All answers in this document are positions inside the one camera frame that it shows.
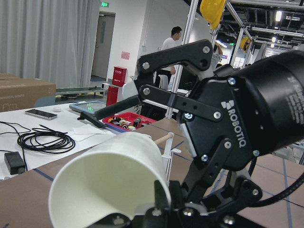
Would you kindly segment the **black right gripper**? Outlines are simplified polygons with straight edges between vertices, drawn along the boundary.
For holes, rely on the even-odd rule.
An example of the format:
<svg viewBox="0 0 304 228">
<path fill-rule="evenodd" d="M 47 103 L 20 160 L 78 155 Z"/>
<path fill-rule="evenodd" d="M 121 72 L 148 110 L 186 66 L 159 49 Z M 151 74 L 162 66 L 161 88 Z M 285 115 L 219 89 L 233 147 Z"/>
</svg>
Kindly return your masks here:
<svg viewBox="0 0 304 228">
<path fill-rule="evenodd" d="M 181 113 L 192 161 L 183 183 L 171 181 L 171 208 L 237 213 L 262 198 L 247 163 L 304 137 L 304 53 L 293 50 L 224 77 L 208 78 L 199 100 L 222 112 L 218 122 Z M 205 196 L 222 169 L 224 186 Z"/>
</svg>

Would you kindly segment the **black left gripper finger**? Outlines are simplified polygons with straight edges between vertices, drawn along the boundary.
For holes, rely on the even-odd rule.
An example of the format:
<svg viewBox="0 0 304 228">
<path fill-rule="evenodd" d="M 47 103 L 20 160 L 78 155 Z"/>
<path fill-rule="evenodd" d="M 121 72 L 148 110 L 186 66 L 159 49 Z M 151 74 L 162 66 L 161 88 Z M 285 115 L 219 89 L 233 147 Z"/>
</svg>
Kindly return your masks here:
<svg viewBox="0 0 304 228">
<path fill-rule="evenodd" d="M 184 206 L 180 182 L 169 181 L 169 202 L 159 181 L 154 182 L 155 205 L 149 207 L 144 215 L 135 216 L 136 228 L 181 228 L 180 209 Z"/>
</svg>

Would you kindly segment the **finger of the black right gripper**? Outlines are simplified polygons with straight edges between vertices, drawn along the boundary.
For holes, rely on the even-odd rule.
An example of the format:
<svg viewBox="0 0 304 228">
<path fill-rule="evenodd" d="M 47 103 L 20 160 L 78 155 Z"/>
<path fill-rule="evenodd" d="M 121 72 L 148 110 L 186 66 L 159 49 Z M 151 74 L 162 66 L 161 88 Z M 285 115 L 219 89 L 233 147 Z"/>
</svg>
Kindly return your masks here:
<svg viewBox="0 0 304 228">
<path fill-rule="evenodd" d="M 124 88 L 127 98 L 98 111 L 95 114 L 96 119 L 101 120 L 132 106 L 141 105 L 145 100 L 150 100 L 195 117 L 214 122 L 220 121 L 221 110 L 199 100 L 208 76 L 213 75 L 209 70 L 212 50 L 212 44 L 203 39 L 141 56 L 137 63 L 138 76 Z M 183 66 L 198 78 L 190 96 L 185 97 L 174 91 L 168 91 L 167 86 L 163 84 L 163 79 L 160 80 L 160 85 L 156 85 L 156 79 L 162 78 L 162 75 L 156 72 L 173 65 Z"/>
</svg>

